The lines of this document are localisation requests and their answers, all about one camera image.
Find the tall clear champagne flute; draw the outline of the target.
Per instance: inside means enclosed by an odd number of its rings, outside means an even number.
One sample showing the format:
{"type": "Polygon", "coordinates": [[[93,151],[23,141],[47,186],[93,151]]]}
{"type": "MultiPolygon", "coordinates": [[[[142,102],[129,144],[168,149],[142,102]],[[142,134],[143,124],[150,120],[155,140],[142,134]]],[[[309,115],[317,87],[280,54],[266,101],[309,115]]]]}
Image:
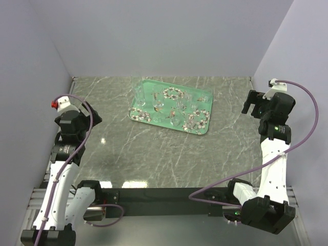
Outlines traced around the tall clear champagne flute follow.
{"type": "Polygon", "coordinates": [[[132,89],[134,92],[135,100],[138,106],[143,107],[145,102],[145,94],[144,94],[144,87],[142,84],[142,80],[140,77],[133,76],[132,80],[132,89]]]}

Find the clear stemmed wine glass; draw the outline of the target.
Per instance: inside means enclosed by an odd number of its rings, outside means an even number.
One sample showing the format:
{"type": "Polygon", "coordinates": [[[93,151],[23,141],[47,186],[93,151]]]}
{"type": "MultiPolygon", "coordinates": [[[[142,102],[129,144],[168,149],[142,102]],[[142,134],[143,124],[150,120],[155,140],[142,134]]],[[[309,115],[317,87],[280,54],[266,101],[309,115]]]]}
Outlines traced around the clear stemmed wine glass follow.
{"type": "Polygon", "coordinates": [[[157,123],[160,123],[163,121],[163,115],[161,113],[161,109],[164,106],[164,95],[162,93],[162,86],[154,85],[152,95],[153,95],[153,107],[155,110],[153,120],[157,123]]]}

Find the clear low glass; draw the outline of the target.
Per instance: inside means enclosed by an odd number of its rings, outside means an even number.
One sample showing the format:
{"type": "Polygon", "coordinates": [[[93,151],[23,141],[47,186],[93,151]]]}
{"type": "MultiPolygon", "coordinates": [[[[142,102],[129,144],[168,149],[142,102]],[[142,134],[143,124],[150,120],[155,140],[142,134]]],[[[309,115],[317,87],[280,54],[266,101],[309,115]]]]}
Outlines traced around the clear low glass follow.
{"type": "Polygon", "coordinates": [[[170,116],[170,124],[172,126],[175,126],[175,127],[177,127],[178,125],[180,125],[181,124],[181,115],[178,114],[178,113],[172,114],[170,116]]]}

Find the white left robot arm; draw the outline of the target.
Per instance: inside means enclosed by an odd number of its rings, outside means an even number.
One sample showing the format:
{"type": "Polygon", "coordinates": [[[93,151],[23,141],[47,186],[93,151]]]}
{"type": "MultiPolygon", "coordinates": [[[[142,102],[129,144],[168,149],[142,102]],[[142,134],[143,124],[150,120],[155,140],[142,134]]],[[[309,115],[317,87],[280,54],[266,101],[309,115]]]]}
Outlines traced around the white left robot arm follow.
{"type": "Polygon", "coordinates": [[[94,126],[102,121],[86,102],[85,114],[62,96],[52,102],[58,112],[60,128],[50,156],[50,176],[39,213],[29,230],[23,230],[23,245],[75,245],[76,229],[83,222],[87,208],[99,205],[103,193],[98,181],[84,181],[68,200],[72,183],[80,170],[85,143],[94,126]]]}

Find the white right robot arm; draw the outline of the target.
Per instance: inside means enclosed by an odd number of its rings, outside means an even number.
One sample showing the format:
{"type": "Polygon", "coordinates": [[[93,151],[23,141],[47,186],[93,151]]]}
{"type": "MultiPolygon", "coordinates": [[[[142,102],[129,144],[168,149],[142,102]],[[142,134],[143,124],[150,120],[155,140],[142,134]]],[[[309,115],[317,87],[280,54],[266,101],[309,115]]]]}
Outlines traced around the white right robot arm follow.
{"type": "Polygon", "coordinates": [[[225,193],[228,203],[241,205],[237,221],[276,235],[296,215],[286,191],[286,151],[291,145],[291,128],[286,121],[295,104],[295,99],[283,92],[272,96],[255,90],[248,93],[242,113],[254,105],[251,116],[260,120],[261,181],[255,192],[250,182],[233,178],[225,193]]]}

